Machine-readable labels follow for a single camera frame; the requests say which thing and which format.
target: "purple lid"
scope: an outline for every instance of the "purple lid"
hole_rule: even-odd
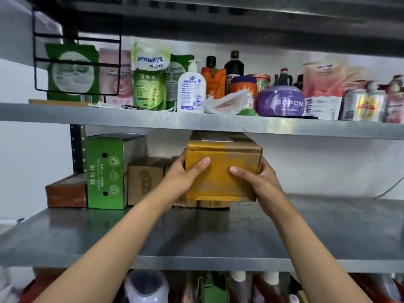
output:
[[[256,99],[256,111],[260,116],[293,116],[304,113],[303,93],[295,86],[273,86],[263,90]]]
[[[240,82],[250,82],[256,84],[256,78],[252,76],[235,76],[231,79],[231,84]]]

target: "wire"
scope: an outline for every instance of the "wire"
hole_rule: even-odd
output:
[[[375,199],[379,199],[380,197],[383,197],[385,194],[391,192],[398,184],[400,184],[400,182],[403,179],[404,179],[404,175],[397,181],[397,183],[395,183],[393,186],[391,186],[391,188],[387,189],[387,191],[382,193],[381,195],[378,195],[377,197],[375,197]]]

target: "green box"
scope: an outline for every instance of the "green box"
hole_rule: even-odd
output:
[[[128,165],[146,155],[146,136],[122,133],[87,137],[88,207],[123,209],[128,204]]]

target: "purple jar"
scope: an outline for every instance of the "purple jar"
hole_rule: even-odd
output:
[[[255,108],[258,115],[264,117],[301,117],[305,100],[303,93],[295,86],[273,86],[258,95]]]

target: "black bottle cap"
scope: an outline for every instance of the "black bottle cap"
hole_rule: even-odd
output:
[[[206,57],[206,67],[215,68],[216,67],[216,57],[210,55]]]
[[[233,51],[230,53],[230,57],[231,57],[231,58],[239,58],[239,56],[240,56],[240,52],[239,52],[238,50],[233,50]]]

